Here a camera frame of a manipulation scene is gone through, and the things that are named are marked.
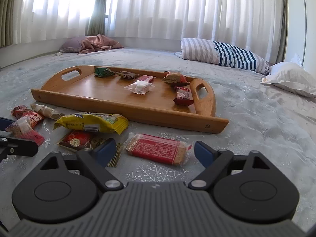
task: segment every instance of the gray gripper base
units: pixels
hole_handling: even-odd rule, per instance
[[[130,182],[106,192],[87,214],[67,223],[44,225],[22,220],[14,237],[301,237],[290,220],[270,225],[240,222],[222,212],[206,191],[182,182]]]

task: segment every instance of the white sheer curtain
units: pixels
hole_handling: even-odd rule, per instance
[[[203,38],[277,57],[282,0],[112,0],[112,37]]]
[[[15,0],[14,43],[84,36],[95,0]]]

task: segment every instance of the yellow snack package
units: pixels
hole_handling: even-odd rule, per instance
[[[54,124],[54,129],[63,126],[69,129],[121,134],[128,127],[128,119],[119,114],[80,112],[65,115]]]

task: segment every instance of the barcode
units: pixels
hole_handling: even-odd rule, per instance
[[[99,124],[84,125],[84,130],[90,131],[90,132],[99,132],[100,125]]]

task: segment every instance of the striped pillow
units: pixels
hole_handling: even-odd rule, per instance
[[[255,53],[223,42],[200,38],[182,38],[178,57],[224,67],[252,70],[263,75],[270,71],[268,63]]]

